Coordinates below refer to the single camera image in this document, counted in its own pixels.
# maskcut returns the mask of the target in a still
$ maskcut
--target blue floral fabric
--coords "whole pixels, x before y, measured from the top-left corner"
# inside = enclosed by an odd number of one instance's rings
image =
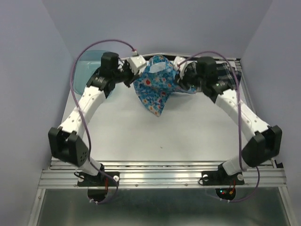
[[[149,60],[139,79],[133,82],[136,94],[142,104],[156,116],[160,116],[166,101],[173,92],[196,93],[196,89],[188,91],[175,84],[177,75],[172,62],[162,55],[157,55]]]

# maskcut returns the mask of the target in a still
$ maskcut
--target black checkered fabric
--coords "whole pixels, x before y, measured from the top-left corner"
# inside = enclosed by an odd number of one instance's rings
[[[240,82],[241,72],[235,70],[235,67],[233,67],[233,69],[235,71],[238,82]],[[188,64],[186,70],[196,73],[197,72],[197,62],[192,62],[192,63]],[[217,73],[218,73],[219,80],[222,80],[224,82],[230,82],[233,85],[233,87],[236,88],[234,77],[233,77],[233,75],[231,73],[231,69],[227,63],[217,64]]]

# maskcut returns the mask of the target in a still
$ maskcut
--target aluminum frame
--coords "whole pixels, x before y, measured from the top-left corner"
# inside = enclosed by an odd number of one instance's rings
[[[157,54],[177,56],[179,54],[155,53],[143,56],[153,56]],[[227,58],[235,61],[235,65],[242,72],[240,62],[236,58]],[[241,80],[242,89],[245,93],[247,105],[254,111],[246,81],[244,76]],[[219,186],[200,186],[197,182],[201,178],[201,171],[215,170],[221,161],[106,161],[102,162],[106,171],[119,171],[119,189],[206,189],[218,188]],[[297,220],[293,212],[291,200],[286,187],[286,176],[284,169],[276,169],[273,160],[267,161],[260,167],[261,182],[259,187],[278,187],[284,204],[284,211],[287,214],[291,226],[297,226]],[[77,186],[77,179],[73,173],[75,168],[67,163],[52,160],[49,169],[43,170],[38,185],[37,194],[32,208],[28,226],[36,226],[39,220],[43,199],[46,189],[86,189]],[[257,182],[257,171],[248,169],[243,172],[245,185],[238,187],[254,187]]]

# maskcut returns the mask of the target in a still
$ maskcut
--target robotic arm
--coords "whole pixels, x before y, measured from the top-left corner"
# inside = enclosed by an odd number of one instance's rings
[[[185,60],[177,56],[174,68],[179,70],[175,82],[183,89],[191,86],[201,87],[204,94],[213,103],[223,109],[238,125],[238,105],[236,91],[231,84],[219,81],[216,61],[211,57],[200,57],[197,60],[197,72],[187,72],[187,63],[178,66]],[[103,103],[116,83],[126,86],[143,73],[146,61],[143,56],[128,58],[119,69],[119,56],[116,53],[104,53],[99,67],[87,82],[79,106],[88,124],[96,109]],[[255,167],[279,154],[282,131],[278,126],[271,127],[241,102],[242,132],[248,143],[242,150],[242,167]],[[48,133],[51,153],[55,158],[68,162],[84,172],[91,180],[103,181],[103,176],[92,167],[104,171],[104,166],[90,157],[89,149],[83,142],[84,125],[78,108],[74,108],[69,117],[58,127]],[[222,163],[217,171],[206,171],[207,180],[203,185],[228,185],[241,172],[239,155]]]

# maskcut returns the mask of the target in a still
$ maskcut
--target folded cloth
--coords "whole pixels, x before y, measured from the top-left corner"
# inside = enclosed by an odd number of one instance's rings
[[[186,70],[191,70],[196,73],[196,66],[197,63],[192,62],[187,65]],[[227,63],[218,64],[217,73],[219,80],[230,82],[233,87],[236,86]],[[235,73],[240,82],[241,72],[235,70]],[[134,89],[141,103],[158,117],[162,114],[165,103],[171,93],[194,94],[196,92],[202,92],[201,88],[190,88],[187,91],[182,89],[174,82],[177,74],[178,72],[174,70],[172,62],[162,55],[157,55],[149,60],[149,64],[141,77],[133,82]]]

